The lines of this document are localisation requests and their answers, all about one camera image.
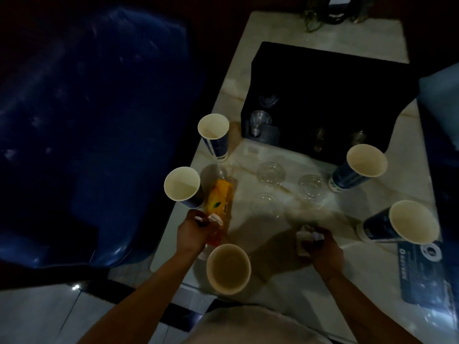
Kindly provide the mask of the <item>person's right hand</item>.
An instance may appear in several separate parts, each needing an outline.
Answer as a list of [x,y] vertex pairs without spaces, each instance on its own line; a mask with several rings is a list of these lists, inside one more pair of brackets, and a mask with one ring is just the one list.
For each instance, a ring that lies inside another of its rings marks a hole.
[[316,232],[322,234],[324,238],[318,241],[302,241],[301,245],[310,255],[316,272],[327,283],[332,277],[343,276],[344,253],[336,243],[331,231],[318,227]]

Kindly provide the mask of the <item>person's left hand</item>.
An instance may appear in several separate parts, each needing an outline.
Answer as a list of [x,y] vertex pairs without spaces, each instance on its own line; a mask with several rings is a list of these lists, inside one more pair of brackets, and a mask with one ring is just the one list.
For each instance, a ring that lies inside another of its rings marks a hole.
[[190,209],[184,221],[178,226],[176,254],[197,258],[205,248],[208,237],[213,234],[213,232],[198,227],[194,217],[199,212],[202,211]]

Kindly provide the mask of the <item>white tissue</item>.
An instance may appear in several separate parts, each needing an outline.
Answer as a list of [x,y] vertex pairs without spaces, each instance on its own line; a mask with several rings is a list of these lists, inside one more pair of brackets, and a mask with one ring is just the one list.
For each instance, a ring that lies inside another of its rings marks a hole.
[[199,225],[202,225],[202,226],[207,226],[211,222],[215,222],[219,226],[223,226],[224,225],[224,222],[223,222],[222,218],[220,216],[218,216],[217,214],[215,214],[215,213],[210,214],[207,218],[200,217],[200,216],[195,216],[194,219],[198,222]]
[[316,231],[316,229],[310,225],[303,225],[299,231],[296,232],[296,251],[300,257],[310,257],[310,254],[303,248],[302,243],[304,241],[316,242],[323,241],[324,235]]

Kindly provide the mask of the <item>orange drink bottle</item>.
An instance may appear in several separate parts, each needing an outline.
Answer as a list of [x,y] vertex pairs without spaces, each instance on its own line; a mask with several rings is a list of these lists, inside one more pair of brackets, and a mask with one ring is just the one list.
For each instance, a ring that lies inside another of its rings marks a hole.
[[202,187],[206,196],[204,212],[220,218],[219,228],[208,237],[206,244],[218,247],[225,240],[230,220],[234,194],[238,180],[236,171],[239,164],[236,161],[210,164],[200,173]]

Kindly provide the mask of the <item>person's left forearm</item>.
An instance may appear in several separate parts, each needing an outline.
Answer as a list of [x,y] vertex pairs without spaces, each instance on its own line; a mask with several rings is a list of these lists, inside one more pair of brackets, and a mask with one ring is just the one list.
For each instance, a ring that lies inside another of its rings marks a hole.
[[173,257],[100,318],[77,344],[148,344],[203,248],[203,244],[177,246]]

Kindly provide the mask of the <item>person's right forearm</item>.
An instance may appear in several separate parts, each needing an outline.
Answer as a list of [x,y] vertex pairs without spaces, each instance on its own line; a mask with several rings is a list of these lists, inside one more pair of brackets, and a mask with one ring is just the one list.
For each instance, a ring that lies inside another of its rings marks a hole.
[[318,273],[358,344],[422,344],[383,313],[342,272]]

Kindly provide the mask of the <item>blue white paper cup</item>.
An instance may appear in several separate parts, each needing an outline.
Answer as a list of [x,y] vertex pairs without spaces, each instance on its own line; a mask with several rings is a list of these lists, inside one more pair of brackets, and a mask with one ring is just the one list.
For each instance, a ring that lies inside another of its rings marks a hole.
[[223,162],[228,158],[229,126],[230,122],[221,114],[205,115],[198,123],[198,133],[217,162]]
[[222,295],[235,295],[250,281],[251,261],[241,247],[226,243],[209,255],[206,274],[215,291]]
[[348,150],[345,162],[332,173],[328,185],[336,193],[347,191],[382,176],[387,167],[387,158],[381,150],[369,144],[358,144]]
[[356,229],[364,242],[417,245],[434,242],[440,236],[440,225],[433,213],[418,202],[402,200],[365,219]]
[[178,167],[172,170],[164,181],[164,192],[169,199],[189,209],[204,209],[205,195],[200,175],[192,167]]

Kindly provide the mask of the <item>clear glass cup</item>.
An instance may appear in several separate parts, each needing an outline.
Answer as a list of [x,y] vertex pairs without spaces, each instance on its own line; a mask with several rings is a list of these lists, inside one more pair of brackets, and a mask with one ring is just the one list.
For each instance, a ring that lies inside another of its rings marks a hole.
[[313,174],[306,174],[298,179],[297,191],[303,201],[317,208],[322,207],[329,197],[322,177]]
[[264,186],[276,187],[285,180],[286,172],[279,163],[263,162],[257,169],[256,177]]
[[251,201],[251,211],[256,216],[278,219],[281,215],[281,205],[272,194],[257,193]]
[[261,135],[261,126],[263,124],[272,124],[272,117],[266,111],[256,110],[249,115],[250,134],[253,137],[257,138]]

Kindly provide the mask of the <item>person's light clothing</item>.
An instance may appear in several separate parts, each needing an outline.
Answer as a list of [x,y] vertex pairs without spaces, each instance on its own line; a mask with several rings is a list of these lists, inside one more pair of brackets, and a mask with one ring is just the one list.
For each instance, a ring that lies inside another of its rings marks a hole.
[[217,308],[206,313],[183,344],[332,344],[295,319],[259,306]]

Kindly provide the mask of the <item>blue printed card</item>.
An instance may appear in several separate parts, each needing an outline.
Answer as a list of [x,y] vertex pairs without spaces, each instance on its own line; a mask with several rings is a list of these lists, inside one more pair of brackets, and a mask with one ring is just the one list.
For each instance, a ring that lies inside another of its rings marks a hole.
[[459,319],[459,242],[397,243],[402,299]]

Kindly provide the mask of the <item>black organizer box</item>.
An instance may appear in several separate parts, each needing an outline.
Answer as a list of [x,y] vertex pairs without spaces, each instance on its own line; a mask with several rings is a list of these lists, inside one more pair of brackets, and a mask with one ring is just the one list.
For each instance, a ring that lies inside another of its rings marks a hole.
[[[262,42],[251,63],[241,133],[339,166],[359,132],[365,144],[386,152],[398,116],[418,93],[410,64]],[[272,117],[257,138],[249,127],[256,110]]]

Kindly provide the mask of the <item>blue sofa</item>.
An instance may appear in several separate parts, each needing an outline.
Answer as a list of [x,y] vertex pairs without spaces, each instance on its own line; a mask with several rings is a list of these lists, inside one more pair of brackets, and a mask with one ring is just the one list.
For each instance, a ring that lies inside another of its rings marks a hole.
[[158,244],[206,81],[186,23],[127,8],[80,22],[0,90],[0,260],[112,268]]
[[459,248],[459,62],[419,79],[421,125],[444,246]]

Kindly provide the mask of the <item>dark bag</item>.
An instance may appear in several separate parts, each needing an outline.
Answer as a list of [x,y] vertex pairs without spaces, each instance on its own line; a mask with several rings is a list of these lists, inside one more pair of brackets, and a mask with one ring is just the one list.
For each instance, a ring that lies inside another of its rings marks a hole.
[[364,22],[369,17],[375,0],[307,0],[302,14],[307,33],[313,33],[325,24],[338,25],[346,19],[354,24]]

